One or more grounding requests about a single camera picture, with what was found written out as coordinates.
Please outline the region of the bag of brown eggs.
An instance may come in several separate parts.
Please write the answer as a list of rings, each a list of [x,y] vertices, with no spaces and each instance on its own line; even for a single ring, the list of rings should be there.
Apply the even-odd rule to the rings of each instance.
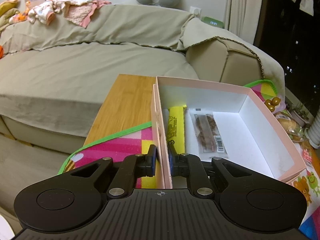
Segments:
[[[279,97],[274,97],[272,99],[265,100],[265,106],[271,111],[274,112],[276,108],[280,106],[281,99]]]

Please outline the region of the yellow stuffed toy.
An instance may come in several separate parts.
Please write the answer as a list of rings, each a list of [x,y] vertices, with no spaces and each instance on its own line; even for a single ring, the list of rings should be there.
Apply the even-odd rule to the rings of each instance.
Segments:
[[[0,5],[0,27],[9,23],[9,18],[14,16],[19,10],[17,9],[19,0],[5,0]]]

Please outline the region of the packaged sliced bread loaf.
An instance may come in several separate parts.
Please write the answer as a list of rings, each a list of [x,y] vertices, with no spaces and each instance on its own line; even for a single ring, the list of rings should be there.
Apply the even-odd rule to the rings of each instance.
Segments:
[[[287,135],[292,141],[303,141],[303,129],[295,120],[284,115],[277,115],[276,119],[279,121],[283,129],[285,129]]]

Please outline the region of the orange toy ball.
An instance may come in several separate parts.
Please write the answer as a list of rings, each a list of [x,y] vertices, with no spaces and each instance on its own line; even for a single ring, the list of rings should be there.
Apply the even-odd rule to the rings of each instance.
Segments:
[[[2,46],[0,46],[0,59],[3,57],[3,54],[4,54],[3,47],[2,47]]]

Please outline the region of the pink baby clothes pile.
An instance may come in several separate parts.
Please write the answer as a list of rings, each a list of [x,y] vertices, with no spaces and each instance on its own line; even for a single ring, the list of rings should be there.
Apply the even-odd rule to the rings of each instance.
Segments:
[[[8,23],[29,21],[33,24],[35,21],[40,21],[42,24],[50,25],[56,14],[62,14],[66,20],[86,28],[95,11],[110,4],[106,0],[45,0],[24,13],[12,15]]]

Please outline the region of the white wall socket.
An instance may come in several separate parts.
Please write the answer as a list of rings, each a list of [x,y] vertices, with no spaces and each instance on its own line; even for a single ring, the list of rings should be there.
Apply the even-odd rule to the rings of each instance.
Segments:
[[[201,8],[190,6],[189,11],[194,14],[196,17],[201,16]]]

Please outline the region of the beige curtain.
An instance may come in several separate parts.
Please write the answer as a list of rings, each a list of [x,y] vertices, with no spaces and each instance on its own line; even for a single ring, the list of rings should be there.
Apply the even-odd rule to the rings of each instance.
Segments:
[[[253,44],[262,0],[227,0],[225,29]]]

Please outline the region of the green digital clock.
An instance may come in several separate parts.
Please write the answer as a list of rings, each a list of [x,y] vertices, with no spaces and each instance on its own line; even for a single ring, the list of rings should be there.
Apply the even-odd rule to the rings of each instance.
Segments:
[[[206,23],[208,25],[211,25],[211,26],[214,26],[214,27],[217,27],[217,28],[224,28],[224,23],[219,21],[219,20],[216,20],[214,18],[211,18],[211,17],[208,17],[208,16],[203,16],[201,18],[201,21],[203,23]]]

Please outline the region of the pink cardboard gift box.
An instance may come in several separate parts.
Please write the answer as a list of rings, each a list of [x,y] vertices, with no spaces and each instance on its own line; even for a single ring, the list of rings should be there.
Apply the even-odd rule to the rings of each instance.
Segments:
[[[186,106],[212,114],[228,159],[282,182],[306,165],[295,145],[253,90],[226,83],[156,77],[151,98],[153,141],[158,147],[157,186],[172,188],[167,150],[168,109]]]

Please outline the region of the colourful cartoon play mat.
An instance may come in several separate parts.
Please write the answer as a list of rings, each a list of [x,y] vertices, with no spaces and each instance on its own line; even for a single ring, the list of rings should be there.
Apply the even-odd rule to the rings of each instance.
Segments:
[[[125,157],[135,153],[146,154],[149,146],[151,145],[151,134],[151,123],[146,122],[133,128],[129,128],[96,140],[72,153],[61,166],[59,174],[101,159],[107,153],[111,155],[111,158],[113,158],[115,162],[123,161]],[[300,143],[298,150],[300,153],[302,153]],[[302,181],[303,178],[305,178],[308,189],[312,191],[313,188],[311,187],[309,180],[315,178],[314,185],[316,186],[316,189],[319,189],[318,175],[319,159],[316,155],[316,152],[314,152],[312,154],[312,167],[307,165],[306,170],[303,171],[290,184],[296,185],[298,182]],[[314,200],[312,204],[309,204],[306,220],[302,223],[299,229],[310,239],[319,239],[318,198]]]

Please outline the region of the beige sofa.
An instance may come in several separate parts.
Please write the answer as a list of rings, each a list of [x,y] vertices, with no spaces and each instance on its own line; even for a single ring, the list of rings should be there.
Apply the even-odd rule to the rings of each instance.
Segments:
[[[80,148],[120,74],[244,85],[265,76],[257,50],[240,38],[177,48],[81,42],[19,51],[1,59],[1,215],[15,233],[14,199],[55,175]]]

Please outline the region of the yellow snack bar packet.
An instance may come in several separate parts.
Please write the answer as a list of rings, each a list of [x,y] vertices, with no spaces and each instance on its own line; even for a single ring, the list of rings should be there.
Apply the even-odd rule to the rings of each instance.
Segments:
[[[184,111],[186,107],[186,105],[183,105],[168,109],[167,142],[174,145],[178,154],[185,153]]]

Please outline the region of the bamboo wooden table board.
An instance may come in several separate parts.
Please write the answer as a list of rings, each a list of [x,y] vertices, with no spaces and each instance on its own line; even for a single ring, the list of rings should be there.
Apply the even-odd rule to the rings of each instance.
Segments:
[[[95,117],[84,145],[151,121],[155,77],[120,74]]]

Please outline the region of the red white snack packet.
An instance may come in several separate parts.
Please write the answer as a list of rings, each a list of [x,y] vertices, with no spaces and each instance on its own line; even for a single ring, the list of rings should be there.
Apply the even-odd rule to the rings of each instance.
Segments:
[[[310,145],[308,140],[304,140],[300,143],[302,149],[302,158],[306,165],[312,167],[312,154],[314,153],[313,147]]]

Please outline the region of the clear packet brown snack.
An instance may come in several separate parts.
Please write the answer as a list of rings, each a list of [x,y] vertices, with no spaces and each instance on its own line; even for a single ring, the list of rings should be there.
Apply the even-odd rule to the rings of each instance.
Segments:
[[[185,119],[185,150],[202,161],[214,157],[228,158],[219,128],[212,111],[189,109]]]

